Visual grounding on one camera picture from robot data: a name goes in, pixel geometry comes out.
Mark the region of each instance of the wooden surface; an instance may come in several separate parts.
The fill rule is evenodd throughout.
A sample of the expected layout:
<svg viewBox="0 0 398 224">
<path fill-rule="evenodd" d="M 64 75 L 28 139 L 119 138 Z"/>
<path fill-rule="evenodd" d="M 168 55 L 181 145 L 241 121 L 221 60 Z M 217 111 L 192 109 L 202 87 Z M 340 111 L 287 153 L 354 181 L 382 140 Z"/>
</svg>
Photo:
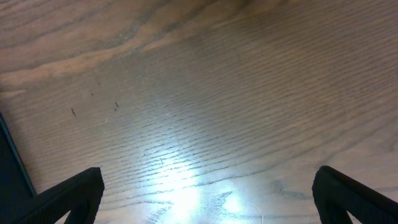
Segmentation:
<svg viewBox="0 0 398 224">
<path fill-rule="evenodd" d="M 397 10 L 3 0 L 2 113 L 36 191 L 101 167 L 96 223 L 319 223 L 323 164 L 398 200 Z"/>
</svg>

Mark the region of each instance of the brown wood tabletop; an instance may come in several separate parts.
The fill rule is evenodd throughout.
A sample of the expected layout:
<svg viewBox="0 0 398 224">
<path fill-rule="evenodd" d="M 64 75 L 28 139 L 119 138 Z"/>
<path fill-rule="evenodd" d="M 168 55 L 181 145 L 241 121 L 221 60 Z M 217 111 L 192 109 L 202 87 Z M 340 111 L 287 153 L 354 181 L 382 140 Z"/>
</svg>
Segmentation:
<svg viewBox="0 0 398 224">
<path fill-rule="evenodd" d="M 319 223 L 327 164 L 398 200 L 398 2 L 0 0 L 0 100 L 38 192 L 96 223 Z"/>
</svg>

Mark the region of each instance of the black object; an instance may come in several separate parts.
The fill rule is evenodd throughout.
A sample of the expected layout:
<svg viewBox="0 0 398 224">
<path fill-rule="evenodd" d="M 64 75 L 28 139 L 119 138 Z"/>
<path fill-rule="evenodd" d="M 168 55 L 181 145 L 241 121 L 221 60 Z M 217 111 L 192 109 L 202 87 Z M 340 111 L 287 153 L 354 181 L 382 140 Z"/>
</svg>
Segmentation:
<svg viewBox="0 0 398 224">
<path fill-rule="evenodd" d="M 323 224 L 352 224 L 348 212 L 363 224 L 398 223 L 398 203 L 328 166 L 312 186 Z"/>
<path fill-rule="evenodd" d="M 0 213 L 36 193 L 0 114 Z"/>
<path fill-rule="evenodd" d="M 104 183 L 100 168 L 89 168 L 20 206 L 0 214 L 0 223 L 53 224 L 70 211 L 65 223 L 94 223 Z"/>
</svg>

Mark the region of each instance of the wood grain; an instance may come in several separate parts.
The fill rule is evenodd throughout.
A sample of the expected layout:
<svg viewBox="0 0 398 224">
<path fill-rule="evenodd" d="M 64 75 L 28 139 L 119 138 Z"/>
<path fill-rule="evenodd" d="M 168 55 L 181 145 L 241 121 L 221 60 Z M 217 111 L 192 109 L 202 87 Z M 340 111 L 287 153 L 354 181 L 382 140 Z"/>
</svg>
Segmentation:
<svg viewBox="0 0 398 224">
<path fill-rule="evenodd" d="M 398 200 L 397 9 L 3 1 L 2 113 L 38 192 L 101 167 L 96 223 L 319 223 L 324 164 Z"/>
</svg>

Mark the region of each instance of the dark stain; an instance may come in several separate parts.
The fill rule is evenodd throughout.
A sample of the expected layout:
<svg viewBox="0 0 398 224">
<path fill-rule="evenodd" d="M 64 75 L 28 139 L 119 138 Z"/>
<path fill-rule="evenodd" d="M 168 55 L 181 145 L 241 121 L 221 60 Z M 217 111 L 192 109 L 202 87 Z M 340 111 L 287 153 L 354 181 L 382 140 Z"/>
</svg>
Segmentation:
<svg viewBox="0 0 398 224">
<path fill-rule="evenodd" d="M 71 108 L 71 109 L 72 109 L 72 113 L 73 113 L 73 115 L 75 115 L 75 116 L 76 116 L 75 112 L 73 111 L 73 108 Z"/>
</svg>

